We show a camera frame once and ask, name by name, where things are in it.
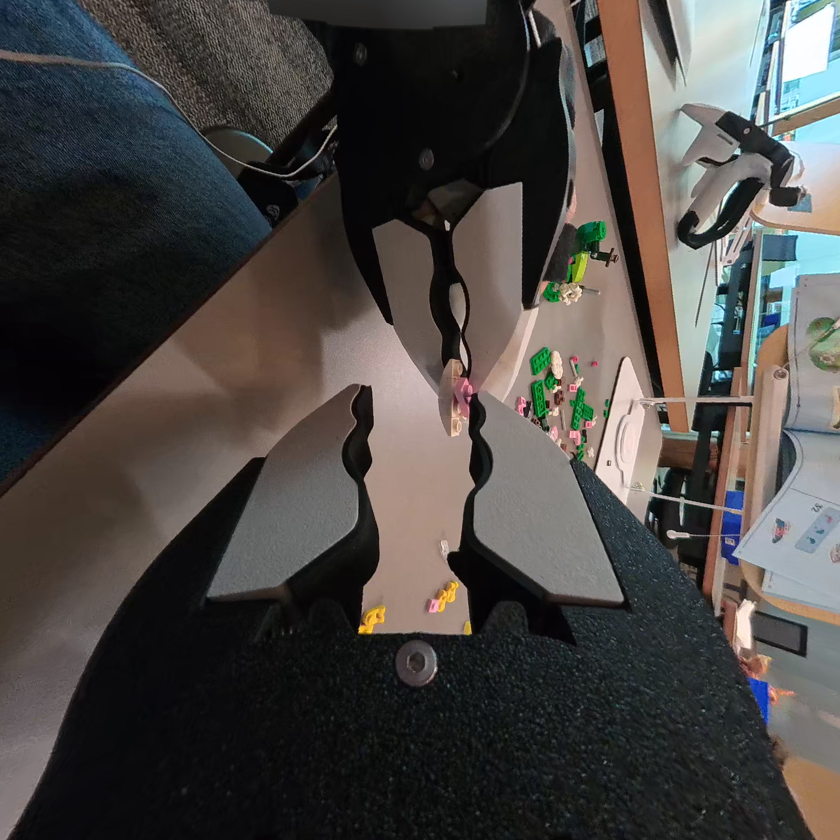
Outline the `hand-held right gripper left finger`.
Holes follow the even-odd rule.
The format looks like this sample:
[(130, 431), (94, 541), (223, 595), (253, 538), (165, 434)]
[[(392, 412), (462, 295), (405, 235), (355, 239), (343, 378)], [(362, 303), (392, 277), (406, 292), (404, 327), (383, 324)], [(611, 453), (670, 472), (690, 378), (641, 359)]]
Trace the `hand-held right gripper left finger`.
[(360, 607), (380, 557), (365, 478), (373, 394), (351, 384), (268, 453), (206, 593), (216, 602)]

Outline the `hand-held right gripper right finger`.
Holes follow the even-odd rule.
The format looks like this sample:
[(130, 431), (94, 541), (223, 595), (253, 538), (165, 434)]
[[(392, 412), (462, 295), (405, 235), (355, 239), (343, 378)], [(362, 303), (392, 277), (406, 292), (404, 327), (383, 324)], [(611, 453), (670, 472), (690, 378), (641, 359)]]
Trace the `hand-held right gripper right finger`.
[(626, 596), (569, 457), (488, 392), (469, 403), (469, 477), (450, 555), (471, 607), (623, 607)]

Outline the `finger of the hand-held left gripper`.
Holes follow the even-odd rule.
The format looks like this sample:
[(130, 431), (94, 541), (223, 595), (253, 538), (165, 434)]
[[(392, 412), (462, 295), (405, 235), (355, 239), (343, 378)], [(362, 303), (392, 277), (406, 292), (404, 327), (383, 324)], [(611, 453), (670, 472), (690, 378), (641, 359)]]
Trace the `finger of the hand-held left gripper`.
[(469, 299), (469, 381), (504, 402), (537, 318), (522, 303), (522, 184), (484, 191), (455, 226), (453, 246)]
[(458, 354), (458, 314), (449, 291), (452, 227), (392, 220), (373, 229), (395, 332), (425, 381), (439, 393), (444, 367)]

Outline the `tan round lego plate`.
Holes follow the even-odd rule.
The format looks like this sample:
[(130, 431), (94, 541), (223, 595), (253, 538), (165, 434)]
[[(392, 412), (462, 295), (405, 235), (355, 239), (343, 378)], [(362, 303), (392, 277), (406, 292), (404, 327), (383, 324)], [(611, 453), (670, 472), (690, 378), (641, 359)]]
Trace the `tan round lego plate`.
[(444, 366), (438, 385), (438, 409), (444, 430), (448, 436), (460, 435), (469, 420), (459, 416), (455, 410), (454, 385), (459, 377), (466, 377), (465, 368), (460, 360), (449, 360)]

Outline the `green lego plant build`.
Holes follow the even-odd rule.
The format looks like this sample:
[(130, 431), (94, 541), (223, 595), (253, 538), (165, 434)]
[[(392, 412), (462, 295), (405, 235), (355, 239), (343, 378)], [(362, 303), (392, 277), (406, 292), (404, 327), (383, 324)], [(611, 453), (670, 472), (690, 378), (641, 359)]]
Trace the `green lego plant build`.
[(577, 302), (584, 291), (590, 291), (583, 283), (588, 266), (599, 263), (609, 267), (618, 261), (615, 248), (602, 249), (606, 233), (606, 222), (602, 220), (580, 227), (563, 226), (545, 272), (544, 300), (567, 306)]

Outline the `pile of loose lego pieces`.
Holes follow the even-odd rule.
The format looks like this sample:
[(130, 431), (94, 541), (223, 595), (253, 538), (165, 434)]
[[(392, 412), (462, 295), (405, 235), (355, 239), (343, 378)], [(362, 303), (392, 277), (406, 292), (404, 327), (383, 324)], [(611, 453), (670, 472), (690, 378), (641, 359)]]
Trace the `pile of loose lego pieces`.
[(516, 399), (517, 413), (530, 421), (567, 456), (595, 462), (595, 428), (610, 416), (611, 402), (595, 408), (584, 388), (578, 355), (565, 359), (543, 347), (528, 362), (532, 380), (528, 394)]

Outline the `lego instruction booklet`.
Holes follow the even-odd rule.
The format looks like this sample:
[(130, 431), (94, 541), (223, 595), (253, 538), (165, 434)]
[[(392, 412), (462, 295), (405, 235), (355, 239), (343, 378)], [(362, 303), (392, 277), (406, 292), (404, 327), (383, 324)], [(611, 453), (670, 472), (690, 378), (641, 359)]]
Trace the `lego instruction booklet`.
[(839, 279), (801, 276), (787, 341), (782, 481), (736, 548), (763, 592), (831, 613), (839, 598)]

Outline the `white rounded plastic board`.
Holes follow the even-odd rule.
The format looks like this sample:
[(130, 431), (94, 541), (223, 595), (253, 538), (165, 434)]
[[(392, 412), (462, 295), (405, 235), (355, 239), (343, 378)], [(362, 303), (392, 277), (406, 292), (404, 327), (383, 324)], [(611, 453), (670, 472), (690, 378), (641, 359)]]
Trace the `white rounded plastic board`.
[(605, 408), (602, 441), (595, 459), (595, 474), (620, 501), (627, 500), (633, 485), (646, 411), (654, 405), (655, 398), (643, 394), (630, 357), (623, 357)]

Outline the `wooden table divider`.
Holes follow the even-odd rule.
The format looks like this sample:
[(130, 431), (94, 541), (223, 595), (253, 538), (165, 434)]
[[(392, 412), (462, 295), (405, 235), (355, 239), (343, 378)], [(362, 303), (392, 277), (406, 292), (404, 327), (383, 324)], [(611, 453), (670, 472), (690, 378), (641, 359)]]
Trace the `wooden table divider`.
[(642, 5), (637, 1), (605, 1), (598, 2), (598, 9), (658, 365), (658, 383), (665, 397), (685, 397), (655, 126), (648, 89)]

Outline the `office chair base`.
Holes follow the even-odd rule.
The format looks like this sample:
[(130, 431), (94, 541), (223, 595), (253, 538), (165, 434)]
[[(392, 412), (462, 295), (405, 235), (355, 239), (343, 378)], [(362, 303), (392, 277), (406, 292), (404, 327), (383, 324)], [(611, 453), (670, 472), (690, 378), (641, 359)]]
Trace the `office chair base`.
[(207, 129), (204, 137), (276, 228), (335, 173), (336, 112), (333, 92), (328, 91), (275, 149), (237, 129)]

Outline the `white and black pistol grip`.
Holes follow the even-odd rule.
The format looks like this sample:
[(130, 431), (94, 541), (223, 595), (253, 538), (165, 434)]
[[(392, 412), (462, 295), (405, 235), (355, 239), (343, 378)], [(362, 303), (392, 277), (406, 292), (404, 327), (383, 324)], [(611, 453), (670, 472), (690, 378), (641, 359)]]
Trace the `white and black pistol grip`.
[(677, 224), (680, 243), (699, 250), (729, 236), (762, 196), (777, 207), (805, 198), (802, 160), (783, 142), (735, 112), (699, 103), (681, 111), (700, 127), (682, 165), (698, 164), (704, 173)]

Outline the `person's leg in blue jeans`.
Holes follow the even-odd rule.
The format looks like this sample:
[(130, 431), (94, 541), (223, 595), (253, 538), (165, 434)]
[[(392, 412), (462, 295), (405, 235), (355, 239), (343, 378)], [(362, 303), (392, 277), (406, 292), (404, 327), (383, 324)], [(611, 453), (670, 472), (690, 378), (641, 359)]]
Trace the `person's leg in blue jeans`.
[(3, 59), (2, 491), (269, 234), (146, 80)]

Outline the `rounded wooden panel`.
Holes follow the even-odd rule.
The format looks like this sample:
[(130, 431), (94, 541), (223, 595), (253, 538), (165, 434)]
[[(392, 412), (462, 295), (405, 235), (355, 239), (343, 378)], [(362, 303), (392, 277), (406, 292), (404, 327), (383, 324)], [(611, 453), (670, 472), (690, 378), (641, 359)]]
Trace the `rounded wooden panel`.
[(760, 196), (752, 205), (752, 220), (767, 228), (839, 235), (839, 144), (795, 140), (782, 144), (794, 156), (788, 186), (801, 188), (804, 195), (791, 207), (773, 205)]

